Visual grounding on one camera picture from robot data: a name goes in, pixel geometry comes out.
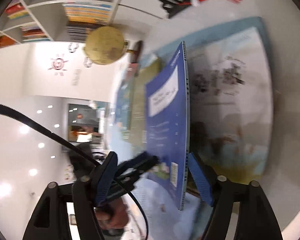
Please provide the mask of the person's left hand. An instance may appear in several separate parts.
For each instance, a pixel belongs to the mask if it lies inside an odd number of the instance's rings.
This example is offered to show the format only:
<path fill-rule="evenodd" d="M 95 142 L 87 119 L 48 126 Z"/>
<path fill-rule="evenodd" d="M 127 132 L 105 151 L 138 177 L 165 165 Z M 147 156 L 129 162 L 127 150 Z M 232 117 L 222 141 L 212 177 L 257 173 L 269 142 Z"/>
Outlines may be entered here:
<path fill-rule="evenodd" d="M 103 230 L 122 229 L 129 222 L 127 206 L 122 198 L 95 209 L 95 216 Z"/>

